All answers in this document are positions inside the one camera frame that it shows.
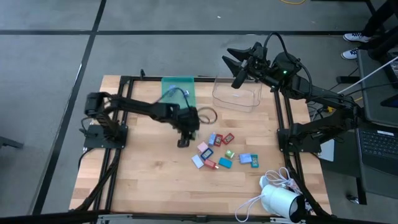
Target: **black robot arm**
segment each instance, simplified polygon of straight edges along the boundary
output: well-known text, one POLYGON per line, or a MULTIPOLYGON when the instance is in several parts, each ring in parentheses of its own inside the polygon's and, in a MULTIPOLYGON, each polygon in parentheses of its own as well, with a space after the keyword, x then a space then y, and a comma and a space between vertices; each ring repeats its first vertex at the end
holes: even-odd
POLYGON ((297 72, 302 68, 307 74, 308 70, 302 65, 300 59, 286 51, 276 56, 271 63, 266 59, 265 45, 262 46, 256 42, 247 50, 228 49, 228 52, 238 59, 237 62, 223 56, 224 62, 235 77, 233 88, 239 88, 245 79, 251 77, 269 86, 271 91, 280 91, 287 98, 314 101, 336 109, 331 116, 326 118, 307 124, 295 123, 289 129, 279 130, 279 140, 296 147, 291 151, 299 149, 302 152, 320 152, 321 143, 358 125, 360 108, 350 96, 339 95, 313 86, 305 78, 298 76, 297 72))
POLYGON ((178 147, 188 147, 190 140, 194 139, 194 132, 199 130, 198 111, 195 107, 180 109, 180 105, 175 103, 146 103, 105 92, 90 93, 87 96, 85 114, 99 122, 107 141, 123 141, 122 138, 125 137, 120 131, 119 123, 109 117, 109 114, 116 110, 143 114, 154 121, 171 124, 181 133, 178 147))

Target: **wooden tabletop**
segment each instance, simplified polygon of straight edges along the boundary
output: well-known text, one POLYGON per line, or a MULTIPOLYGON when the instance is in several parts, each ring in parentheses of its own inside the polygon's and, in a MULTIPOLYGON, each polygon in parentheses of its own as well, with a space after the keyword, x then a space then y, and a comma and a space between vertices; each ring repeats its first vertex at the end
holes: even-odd
MULTIPOLYGON (((119 79, 120 76, 104 76, 100 91, 117 93, 119 79)), ((195 94, 197 108, 213 107, 218 121, 212 125, 201 124, 198 139, 191 141, 188 148, 177 148, 180 134, 171 125, 128 114, 129 132, 121 154, 112 212, 233 215, 242 203, 260 194, 260 176, 267 170, 284 166, 276 138, 275 99, 269 88, 262 86, 261 104, 247 113, 213 105, 213 85, 196 82, 195 94), (211 170, 194 166, 191 157, 198 154, 197 146, 207 142, 212 132, 234 134, 235 138, 227 146, 212 147, 214 154, 210 157, 218 162, 229 149, 236 153, 232 168, 220 166, 218 170, 211 170), (257 154, 259 168, 240 164, 238 154, 241 153, 257 154)), ((132 98, 135 100, 153 102, 160 95, 161 82, 134 82, 132 98)), ((310 121, 304 101, 291 100, 291 105, 295 122, 310 121)), ((104 149, 94 149, 83 158, 70 208, 79 206, 98 182, 103 155, 104 149)), ((322 208, 330 212, 319 160, 309 153, 301 153, 301 161, 307 188, 322 208)), ((107 187, 100 208, 104 207, 107 187)), ((246 209, 239 213, 246 214, 246 209)), ((269 215, 259 202, 250 214, 269 215)))

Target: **white sneaker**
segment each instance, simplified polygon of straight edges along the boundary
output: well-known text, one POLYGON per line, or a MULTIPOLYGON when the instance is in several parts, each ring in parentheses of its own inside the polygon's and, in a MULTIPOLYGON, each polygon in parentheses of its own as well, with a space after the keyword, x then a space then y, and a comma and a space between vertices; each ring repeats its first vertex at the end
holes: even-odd
POLYGON ((350 42, 362 42, 362 43, 366 43, 371 39, 371 37, 366 37, 362 35, 361 32, 344 34, 343 38, 350 42))
POLYGON ((341 57, 346 60, 352 60, 352 59, 356 59, 357 53, 358 53, 358 48, 356 47, 352 50, 347 50, 347 51, 341 53, 341 57))

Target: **floor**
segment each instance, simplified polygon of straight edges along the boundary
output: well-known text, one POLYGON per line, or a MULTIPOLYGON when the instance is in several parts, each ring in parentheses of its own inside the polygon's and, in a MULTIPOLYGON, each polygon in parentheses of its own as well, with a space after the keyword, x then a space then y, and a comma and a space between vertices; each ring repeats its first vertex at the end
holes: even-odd
MULTIPOLYGON (((382 1, 372 3, 377 8, 382 1)), ((98 90, 103 75, 138 75, 143 68, 154 76, 229 76, 221 61, 228 47, 264 41, 263 35, 243 34, 279 30, 288 51, 310 70, 314 85, 330 88, 335 77, 356 68, 356 62, 340 57, 355 46, 341 34, 361 30, 371 16, 364 2, 108 0, 98 17, 100 4, 0 0, 0 136, 24 143, 23 149, 0 150, 2 217, 31 212, 53 149, 60 149, 60 156, 43 212, 67 211, 84 141, 78 128, 85 96, 98 90)), ((391 18, 384 25, 390 29, 396 23, 391 18)), ((269 58, 281 51, 272 39, 269 58)), ((324 175, 338 217, 397 222, 398 200, 367 194, 368 206, 352 204, 345 195, 355 192, 354 179, 326 170, 324 175)))

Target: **white cable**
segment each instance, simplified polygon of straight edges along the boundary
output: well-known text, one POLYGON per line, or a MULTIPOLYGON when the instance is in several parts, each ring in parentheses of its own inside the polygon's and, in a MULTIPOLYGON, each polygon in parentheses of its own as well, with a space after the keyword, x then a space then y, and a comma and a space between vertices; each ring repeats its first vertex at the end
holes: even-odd
MULTIPOLYGON (((376 69, 375 71, 371 72, 369 75, 366 75, 365 77, 363 77, 362 79, 360 79, 360 81, 358 81, 358 82, 356 82, 356 83, 350 85, 349 87, 345 88, 344 90, 339 91, 337 94, 340 94, 340 93, 342 93, 342 92, 345 92, 345 91, 349 90, 350 88, 352 88, 353 86, 355 86, 355 85, 361 83, 363 80, 369 78, 371 75, 375 74, 375 73, 378 72, 380 69, 382 69, 382 68, 384 68, 385 66, 391 64, 393 61, 395 61, 395 60, 397 60, 397 59, 398 59, 398 56, 396 56, 396 57, 395 57, 394 59, 392 59, 391 61, 385 63, 384 65, 380 66, 378 69, 376 69)), ((318 109, 315 110, 315 113, 313 114, 313 116, 312 116, 312 118, 311 118, 311 121, 314 120, 315 115, 317 115, 317 113, 316 113, 317 110, 319 110, 321 107, 322 107, 322 106, 320 106, 318 109)))
POLYGON ((258 200, 260 200, 261 197, 262 197, 262 195, 258 195, 257 197, 254 197, 254 198, 248 200, 247 202, 244 202, 241 206, 239 206, 239 208, 235 210, 235 218, 236 218, 236 220, 238 222, 240 222, 240 223, 246 222, 249 219, 250 208, 254 205, 254 202, 257 202, 258 200), (247 203, 250 203, 250 202, 251 202, 251 204, 249 205, 248 212, 246 214, 246 219, 245 220, 238 219, 238 211, 239 211, 239 209, 241 209, 243 206, 245 206, 247 203))
POLYGON ((296 194, 302 194, 299 187, 294 182, 294 179, 290 178, 289 172, 285 167, 279 168, 279 172, 276 172, 274 170, 267 171, 266 179, 268 180, 268 182, 273 183, 276 186, 286 185, 290 187, 296 194), (282 170, 286 171, 287 178, 282 175, 282 170))

